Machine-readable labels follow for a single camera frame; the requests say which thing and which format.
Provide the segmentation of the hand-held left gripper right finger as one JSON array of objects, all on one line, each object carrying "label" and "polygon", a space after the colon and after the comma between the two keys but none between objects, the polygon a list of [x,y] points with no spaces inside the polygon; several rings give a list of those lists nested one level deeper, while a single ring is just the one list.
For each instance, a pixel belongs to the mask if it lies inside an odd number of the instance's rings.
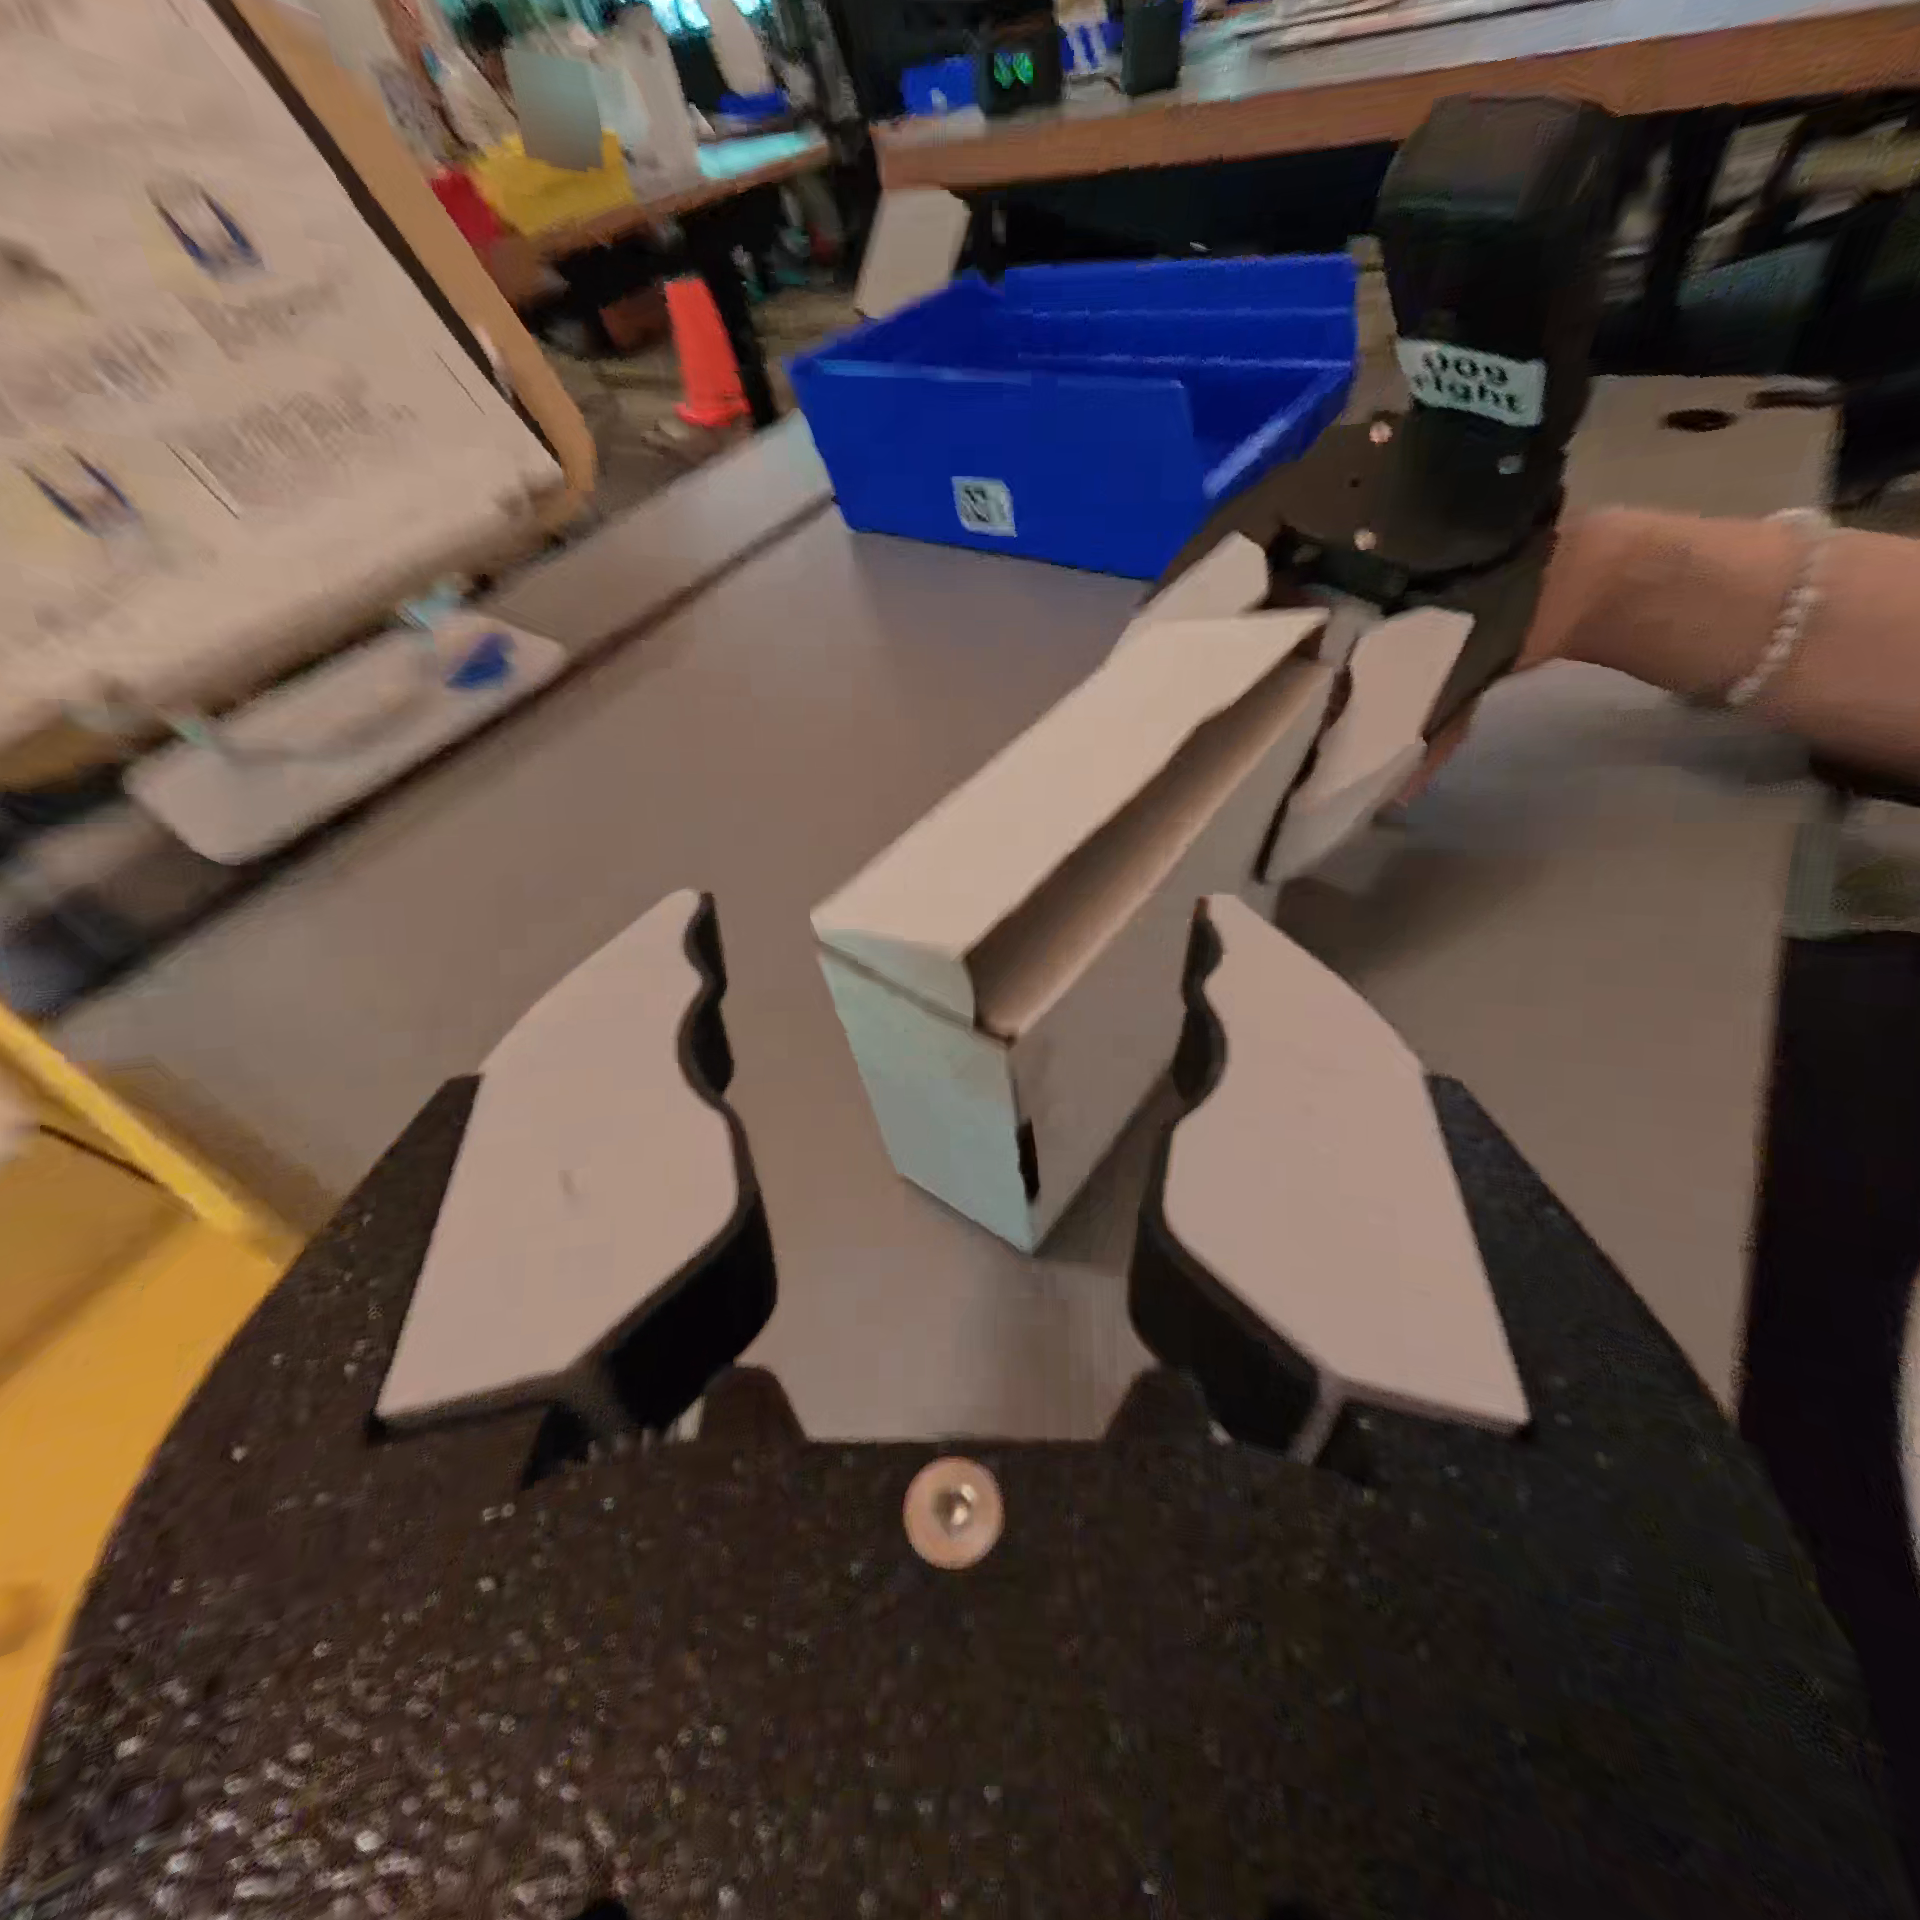
[{"label": "hand-held left gripper right finger", "polygon": [[1206,896],[1181,1102],[1151,1163],[1128,1312],[1231,1439],[1314,1462],[1362,1412],[1533,1424],[1421,1059],[1303,945]]}]

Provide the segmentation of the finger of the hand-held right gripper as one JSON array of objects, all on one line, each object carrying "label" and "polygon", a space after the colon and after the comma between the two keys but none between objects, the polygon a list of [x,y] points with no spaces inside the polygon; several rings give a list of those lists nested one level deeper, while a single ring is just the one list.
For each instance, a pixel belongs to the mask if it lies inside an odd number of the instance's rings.
[{"label": "finger of the hand-held right gripper", "polygon": [[1264,884],[1289,884],[1317,868],[1394,804],[1427,757],[1430,721],[1472,625],[1471,613],[1415,608],[1355,637],[1346,702],[1287,796]]},{"label": "finger of the hand-held right gripper", "polygon": [[1143,603],[1143,621],[1237,616],[1261,609],[1270,591],[1264,545],[1248,535],[1224,535]]}]

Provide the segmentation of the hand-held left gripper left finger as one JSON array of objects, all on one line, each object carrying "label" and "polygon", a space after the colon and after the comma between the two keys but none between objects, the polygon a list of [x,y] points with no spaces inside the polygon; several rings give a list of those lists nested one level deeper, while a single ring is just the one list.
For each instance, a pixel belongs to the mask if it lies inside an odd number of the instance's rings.
[{"label": "hand-held left gripper left finger", "polygon": [[715,899],[663,896],[493,1047],[389,1372],[385,1439],[531,1415],[579,1448],[687,1428],[778,1302],[730,1104]]}]

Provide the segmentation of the blue plastic bin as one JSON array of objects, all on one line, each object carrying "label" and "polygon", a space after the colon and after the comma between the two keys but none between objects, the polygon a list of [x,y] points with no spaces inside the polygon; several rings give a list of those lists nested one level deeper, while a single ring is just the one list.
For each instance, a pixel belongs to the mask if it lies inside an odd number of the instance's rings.
[{"label": "blue plastic bin", "polygon": [[790,363],[848,527],[1155,580],[1345,412],[1346,254],[959,273]]}]

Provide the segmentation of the white cardboard box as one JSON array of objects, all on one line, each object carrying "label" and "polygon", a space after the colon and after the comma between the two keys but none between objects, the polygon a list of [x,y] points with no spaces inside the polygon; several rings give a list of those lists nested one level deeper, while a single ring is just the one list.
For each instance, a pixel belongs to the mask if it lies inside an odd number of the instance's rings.
[{"label": "white cardboard box", "polygon": [[893,1163],[1023,1252],[1169,1073],[1197,904],[1264,888],[1333,702],[1327,621],[1122,636],[811,910]]}]

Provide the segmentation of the yellow plastic bin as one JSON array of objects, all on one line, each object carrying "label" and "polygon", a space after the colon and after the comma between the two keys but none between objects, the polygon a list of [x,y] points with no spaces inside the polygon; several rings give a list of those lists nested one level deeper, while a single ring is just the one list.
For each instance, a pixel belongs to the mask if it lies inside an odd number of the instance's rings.
[{"label": "yellow plastic bin", "polygon": [[304,1237],[2,1013],[2,1822],[110,1535]]}]

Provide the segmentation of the person's right forearm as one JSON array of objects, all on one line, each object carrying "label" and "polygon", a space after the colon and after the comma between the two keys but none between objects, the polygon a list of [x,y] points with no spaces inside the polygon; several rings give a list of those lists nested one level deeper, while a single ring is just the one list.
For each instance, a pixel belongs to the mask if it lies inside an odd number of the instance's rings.
[{"label": "person's right forearm", "polygon": [[1816,757],[1918,781],[1918,541],[1837,531],[1787,664],[1784,719]]}]

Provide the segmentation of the person's right hand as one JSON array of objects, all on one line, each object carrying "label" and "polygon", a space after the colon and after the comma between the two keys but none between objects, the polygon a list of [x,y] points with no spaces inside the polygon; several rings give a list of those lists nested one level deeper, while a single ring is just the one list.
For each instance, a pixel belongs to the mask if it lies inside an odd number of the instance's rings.
[{"label": "person's right hand", "polygon": [[1720,704],[1769,629],[1782,527],[1606,508],[1561,519],[1515,672],[1566,660]]}]

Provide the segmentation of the background wooden table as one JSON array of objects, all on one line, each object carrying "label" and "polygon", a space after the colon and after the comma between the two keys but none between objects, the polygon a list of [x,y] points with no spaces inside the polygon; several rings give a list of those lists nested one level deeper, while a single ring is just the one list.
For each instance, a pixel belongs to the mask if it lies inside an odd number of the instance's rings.
[{"label": "background wooden table", "polygon": [[694,175],[677,175],[650,190],[633,184],[626,201],[579,214],[535,207],[526,219],[510,214],[509,227],[541,259],[558,262],[623,238],[685,227],[696,214],[730,207],[758,190],[816,175],[831,160],[832,143],[818,129],[728,136],[701,151]]},{"label": "background wooden table", "polygon": [[875,125],[885,187],[1058,182],[1397,142],[1454,94],[1622,116],[1913,89],[1918,4],[1565,4],[1261,53],[1214,46],[1176,89]]}]

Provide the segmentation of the black timer green display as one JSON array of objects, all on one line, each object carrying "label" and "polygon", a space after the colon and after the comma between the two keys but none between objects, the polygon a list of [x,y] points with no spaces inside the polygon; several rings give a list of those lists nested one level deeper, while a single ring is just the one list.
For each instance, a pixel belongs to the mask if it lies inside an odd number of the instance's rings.
[{"label": "black timer green display", "polygon": [[974,39],[974,95],[984,116],[1054,108],[1065,94],[1065,43],[1053,15],[1005,21]]}]

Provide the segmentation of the white board stand base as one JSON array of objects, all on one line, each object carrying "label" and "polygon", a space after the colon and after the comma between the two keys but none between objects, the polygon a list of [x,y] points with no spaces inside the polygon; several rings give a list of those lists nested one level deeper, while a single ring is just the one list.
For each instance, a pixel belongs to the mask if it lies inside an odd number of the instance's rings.
[{"label": "white board stand base", "polygon": [[[487,692],[445,688],[467,636],[509,631],[518,673]],[[217,717],[178,719],[133,763],[129,798],[191,853],[226,868],[307,838],[544,692],[570,649],[461,609],[402,621]]]}]

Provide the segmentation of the orange traffic cone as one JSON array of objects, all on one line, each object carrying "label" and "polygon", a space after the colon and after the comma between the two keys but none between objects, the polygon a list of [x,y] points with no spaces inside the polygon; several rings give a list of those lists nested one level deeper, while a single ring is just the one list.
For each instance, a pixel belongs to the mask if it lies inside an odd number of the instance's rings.
[{"label": "orange traffic cone", "polygon": [[685,273],[666,284],[663,300],[682,377],[677,416],[702,430],[750,421],[753,405],[714,289]]}]

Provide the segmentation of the printed instruction board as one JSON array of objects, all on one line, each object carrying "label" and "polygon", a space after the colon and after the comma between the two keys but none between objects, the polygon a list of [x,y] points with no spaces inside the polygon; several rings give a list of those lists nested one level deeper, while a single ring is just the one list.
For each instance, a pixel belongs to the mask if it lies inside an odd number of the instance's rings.
[{"label": "printed instruction board", "polygon": [[5,4],[2,741],[229,704],[586,508],[589,424],[282,4]]}]

